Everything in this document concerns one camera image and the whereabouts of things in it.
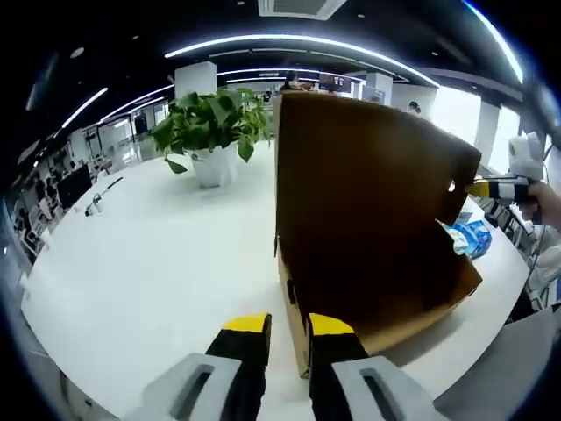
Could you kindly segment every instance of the white pillar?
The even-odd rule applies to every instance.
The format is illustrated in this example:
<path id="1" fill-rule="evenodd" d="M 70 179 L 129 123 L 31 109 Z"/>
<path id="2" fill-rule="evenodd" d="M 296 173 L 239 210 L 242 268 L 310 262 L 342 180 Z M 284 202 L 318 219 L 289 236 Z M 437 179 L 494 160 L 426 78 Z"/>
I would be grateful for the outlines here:
<path id="1" fill-rule="evenodd" d="M 144 108 L 144 115 L 146 117 L 146 129 L 150 130 L 156 125 L 156 120 L 154 116 L 154 106 L 150 105 L 149 107 Z"/>
<path id="2" fill-rule="evenodd" d="M 89 146 L 86 143 L 83 129 L 74 130 L 70 134 L 70 147 L 72 150 L 71 160 L 78 165 L 80 160 L 88 162 L 90 158 Z"/>
<path id="3" fill-rule="evenodd" d="M 392 86 L 394 86 L 394 78 L 392 76 L 383 75 L 382 73 L 367 73 L 366 86 L 384 93 L 384 105 L 392 103 Z M 369 88 L 364 89 L 363 96 L 365 99 L 373 97 L 373 92 L 369 93 L 369 90 Z"/>
<path id="4" fill-rule="evenodd" d="M 481 152 L 481 164 L 488 165 L 493 151 L 494 137 L 499 124 L 499 108 L 481 101 L 477 133 L 473 145 Z"/>
<path id="5" fill-rule="evenodd" d="M 175 97 L 182 98 L 191 92 L 200 95 L 216 94 L 216 64 L 205 61 L 175 70 Z"/>

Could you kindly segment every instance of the glass wall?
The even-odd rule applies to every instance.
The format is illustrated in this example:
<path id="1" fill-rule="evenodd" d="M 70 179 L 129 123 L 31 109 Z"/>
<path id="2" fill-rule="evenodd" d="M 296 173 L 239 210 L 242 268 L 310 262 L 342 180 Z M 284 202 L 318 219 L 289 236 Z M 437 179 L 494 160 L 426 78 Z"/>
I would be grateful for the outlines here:
<path id="1" fill-rule="evenodd" d="M 167 118 L 167 116 L 169 115 L 169 105 L 168 105 L 168 103 L 160 103 L 160 104 L 154 105 L 153 112 L 154 112 L 155 124 L 157 125 L 160 122 L 162 122 L 163 120 L 165 120 Z"/>
<path id="2" fill-rule="evenodd" d="M 441 129 L 473 145 L 480 109 L 480 96 L 442 86 L 437 90 L 431 120 Z"/>
<path id="3" fill-rule="evenodd" d="M 501 107 L 489 160 L 489 167 L 501 174 L 508 172 L 508 141 L 518 135 L 519 126 L 520 116 L 507 107 Z"/>

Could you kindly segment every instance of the white tabletop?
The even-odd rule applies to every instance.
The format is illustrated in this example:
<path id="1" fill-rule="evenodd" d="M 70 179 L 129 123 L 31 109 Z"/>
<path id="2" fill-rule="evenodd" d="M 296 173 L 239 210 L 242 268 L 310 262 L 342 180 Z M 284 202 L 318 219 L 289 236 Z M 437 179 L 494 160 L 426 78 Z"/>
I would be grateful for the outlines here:
<path id="1" fill-rule="evenodd" d="M 81 211 L 64 217 L 35 263 L 22 310 L 84 393 L 122 417 L 148 382 L 204 353 L 228 319 L 267 310 L 273 329 L 259 419 L 314 419 L 273 257 L 273 174 L 266 144 L 223 189 L 199 190 L 192 171 L 174 175 L 156 159 L 102 179 L 78 201 Z M 86 218 L 92 196 L 120 176 L 103 213 Z M 466 209 L 482 216 L 471 201 Z M 435 398 L 487 349 L 528 274 L 498 230 L 475 266 L 483 282 L 471 297 L 385 353 Z"/>

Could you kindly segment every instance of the cardboard box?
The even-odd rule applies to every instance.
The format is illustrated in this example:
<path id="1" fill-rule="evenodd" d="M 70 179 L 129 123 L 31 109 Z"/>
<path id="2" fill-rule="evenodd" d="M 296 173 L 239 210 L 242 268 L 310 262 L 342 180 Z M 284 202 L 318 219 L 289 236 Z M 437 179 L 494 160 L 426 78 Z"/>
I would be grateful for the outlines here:
<path id="1" fill-rule="evenodd" d="M 275 250 L 302 376 L 306 314 L 345 321 L 376 353 L 476 289 L 479 274 L 435 219 L 459 214 L 477 149 L 375 103 L 287 93 L 275 107 Z"/>

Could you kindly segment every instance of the led strip light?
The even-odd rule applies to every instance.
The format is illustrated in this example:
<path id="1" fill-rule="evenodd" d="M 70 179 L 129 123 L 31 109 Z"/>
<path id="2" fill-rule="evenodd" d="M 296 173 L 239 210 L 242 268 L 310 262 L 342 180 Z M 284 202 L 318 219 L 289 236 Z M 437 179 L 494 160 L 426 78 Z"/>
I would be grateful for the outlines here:
<path id="1" fill-rule="evenodd" d="M 331 75 L 337 77 L 346 77 L 347 79 L 351 79 L 355 82 L 364 82 L 364 79 L 360 79 L 354 76 L 348 75 L 338 75 L 337 73 L 330 73 L 330 72 L 322 72 L 320 70 L 313 70 L 311 68 L 244 68 L 241 70 L 231 70 L 228 72 L 220 72 L 217 73 L 217 76 L 224 76 L 224 75 L 235 75 L 236 73 L 250 73 L 250 72 L 288 72 L 290 70 L 294 70 L 295 72 L 304 72 L 304 73 L 318 73 L 324 75 Z"/>
<path id="2" fill-rule="evenodd" d="M 126 125 L 128 122 L 129 122 L 129 120 L 127 120 L 127 119 L 121 120 L 116 125 L 114 125 L 113 128 L 118 129 L 119 127 L 122 127 L 122 126 Z"/>
<path id="3" fill-rule="evenodd" d="M 284 81 L 286 79 L 286 77 L 246 77 L 244 79 L 230 79 L 229 81 L 226 81 L 226 83 L 236 83 L 236 82 L 254 82 L 254 81 Z M 319 79 L 308 79 L 306 77 L 299 77 L 298 78 L 299 81 L 305 81 L 305 82 L 319 82 Z"/>
<path id="4" fill-rule="evenodd" d="M 145 94 L 145 95 L 143 95 L 143 96 L 139 96 L 137 99 L 133 99 L 133 100 L 130 101 L 129 103 L 126 103 L 125 105 L 123 105 L 123 106 L 117 108 L 116 110 L 110 112 L 108 115 L 106 115 L 105 117 L 101 118 L 97 123 L 100 125 L 100 124 L 103 123 L 107 118 L 109 118 L 109 117 L 111 117 L 111 116 L 117 114 L 118 112 L 120 112 L 121 110 L 124 110 L 124 109 L 127 108 L 127 107 L 130 107 L 130 106 L 133 105 L 134 103 L 137 103 L 138 101 L 140 101 L 140 100 L 142 100 L 142 99 L 144 99 L 144 98 L 148 98 L 150 95 L 157 94 L 158 92 L 161 92 L 162 90 L 170 89 L 170 88 L 172 88 L 173 86 L 175 86 L 175 85 L 173 85 L 173 84 L 167 85 L 167 86 L 164 86 L 163 88 L 156 89 L 155 91 L 150 92 L 150 93 L 148 93 L 148 94 Z"/>
<path id="5" fill-rule="evenodd" d="M 185 46 L 180 48 L 179 50 L 172 51 L 170 53 L 165 54 L 164 56 L 169 59 L 171 57 L 175 57 L 179 54 L 188 53 L 191 51 L 195 51 L 201 48 L 205 48 L 207 46 L 217 46 L 221 44 L 227 44 L 230 42 L 237 42 L 237 41 L 248 41 L 248 40 L 259 40 L 259 39 L 291 39 L 297 41 L 308 41 L 308 42 L 315 42 L 317 44 L 325 44 L 329 46 L 338 46 L 340 48 L 344 48 L 347 50 L 351 50 L 357 53 L 362 53 L 365 55 L 369 55 L 379 60 L 386 61 L 390 64 L 397 66 L 398 68 L 402 68 L 407 70 L 409 73 L 416 75 L 423 79 L 424 81 L 430 83 L 431 85 L 440 88 L 440 84 L 432 79 L 430 79 L 427 75 L 415 70 L 414 68 L 408 66 L 407 64 L 401 63 L 400 61 L 394 60 L 390 57 L 387 57 L 384 54 L 377 53 L 372 50 L 368 50 L 367 48 L 363 48 L 362 46 L 354 46 L 353 44 L 347 44 L 341 41 L 335 41 L 333 39 L 325 39 L 325 38 L 317 38 L 317 37 L 310 37 L 306 35 L 289 35 L 289 34 L 252 34 L 252 35 L 238 35 L 236 37 L 229 37 L 229 38 L 221 38 L 221 39 L 213 39 L 211 41 L 201 42 L 198 44 L 193 44 L 191 46 Z"/>
<path id="6" fill-rule="evenodd" d="M 235 50 L 235 51 L 228 51 L 225 53 L 216 53 L 216 54 L 209 54 L 209 57 L 218 57 L 220 55 L 228 55 L 228 54 L 240 54 L 240 53 L 249 53 L 250 51 L 287 51 L 287 52 L 298 52 L 298 53 L 310 53 L 310 54 L 314 54 L 314 55 L 324 55 L 327 57 L 333 57 L 335 59 L 340 59 L 340 60 L 345 60 L 345 61 L 350 61 L 354 64 L 360 64 L 361 66 L 366 66 L 369 68 L 375 68 L 377 70 L 379 70 L 380 72 L 383 72 L 385 74 L 391 75 L 393 77 L 397 77 L 399 78 L 399 80 L 394 81 L 394 82 L 405 82 L 405 83 L 409 83 L 409 79 L 407 79 L 406 77 L 403 77 L 401 75 L 397 75 L 395 72 L 392 72 L 391 70 L 387 70 L 386 68 L 381 68 L 380 66 L 375 66 L 372 63 L 367 63 L 365 61 L 360 61 L 357 59 L 351 59 L 349 57 L 344 57 L 342 55 L 336 55 L 336 54 L 329 54 L 329 53 L 321 53 L 319 51 L 306 51 L 306 50 L 291 50 L 288 48 L 253 48 L 252 50 Z"/>
<path id="7" fill-rule="evenodd" d="M 481 23 L 485 26 L 485 28 L 487 28 L 487 30 L 491 33 L 491 35 L 493 35 L 494 40 L 497 42 L 497 44 L 499 44 L 499 47 L 501 48 L 502 52 L 507 57 L 508 64 L 510 64 L 510 67 L 515 72 L 516 79 L 518 79 L 518 82 L 523 83 L 524 73 L 522 72 L 522 68 L 520 67 L 520 64 L 516 60 L 515 54 L 508 46 L 507 41 L 502 37 L 499 31 L 497 31 L 497 28 L 494 27 L 494 25 L 489 21 L 489 19 L 487 19 L 483 15 L 483 13 L 478 11 L 471 4 L 467 3 L 466 0 L 464 0 L 464 4 L 467 7 L 469 7 L 469 9 L 473 12 L 473 14 L 477 16 L 477 18 L 481 21 Z"/>
<path id="8" fill-rule="evenodd" d="M 88 107 L 91 103 L 93 103 L 97 98 L 99 98 L 101 95 L 103 95 L 108 90 L 109 90 L 109 88 L 101 89 L 99 92 L 97 92 L 95 95 L 93 95 L 88 101 L 86 101 L 85 103 L 80 105 L 80 108 L 78 108 L 78 110 L 74 111 L 74 113 L 67 119 L 67 121 L 62 123 L 61 129 L 66 128 L 72 122 L 72 120 L 74 120 L 76 117 L 78 117 L 78 114 L 80 114 L 82 111 L 84 111 L 86 109 L 86 107 Z"/>
<path id="9" fill-rule="evenodd" d="M 129 114 L 132 114 L 134 111 L 138 111 L 141 108 L 146 107 L 147 105 L 150 105 L 151 103 L 157 103 L 158 101 L 161 101 L 162 99 L 164 99 L 163 96 L 160 96 L 159 98 L 153 99 L 152 101 L 148 101 L 147 103 L 142 103 L 141 105 L 139 105 L 136 108 L 133 108 L 132 110 L 129 111 Z"/>

